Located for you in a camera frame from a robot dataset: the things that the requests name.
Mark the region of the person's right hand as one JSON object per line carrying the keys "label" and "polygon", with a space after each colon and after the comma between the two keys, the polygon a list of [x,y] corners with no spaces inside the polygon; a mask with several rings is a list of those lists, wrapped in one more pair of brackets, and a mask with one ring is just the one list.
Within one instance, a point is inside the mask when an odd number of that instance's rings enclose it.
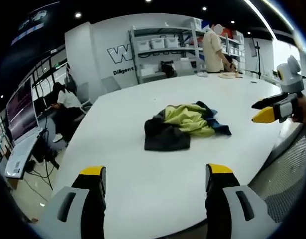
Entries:
{"label": "person's right hand", "polygon": [[306,96],[302,95],[298,98],[298,109],[297,113],[294,113],[291,117],[292,122],[303,123],[306,125]]}

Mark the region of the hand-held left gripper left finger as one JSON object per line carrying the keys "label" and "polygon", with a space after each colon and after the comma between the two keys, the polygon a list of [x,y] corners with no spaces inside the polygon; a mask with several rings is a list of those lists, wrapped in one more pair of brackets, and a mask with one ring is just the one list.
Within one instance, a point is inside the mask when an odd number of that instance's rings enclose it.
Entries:
{"label": "hand-held left gripper left finger", "polygon": [[82,170],[49,201],[35,229],[43,239],[103,239],[106,167]]}

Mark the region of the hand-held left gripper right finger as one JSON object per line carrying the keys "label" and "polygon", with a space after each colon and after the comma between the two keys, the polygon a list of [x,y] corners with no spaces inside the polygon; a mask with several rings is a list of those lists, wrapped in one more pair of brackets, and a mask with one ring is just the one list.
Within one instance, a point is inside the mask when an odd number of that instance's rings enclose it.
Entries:
{"label": "hand-held left gripper right finger", "polygon": [[205,167],[208,239],[267,239],[279,226],[265,201],[223,165]]}

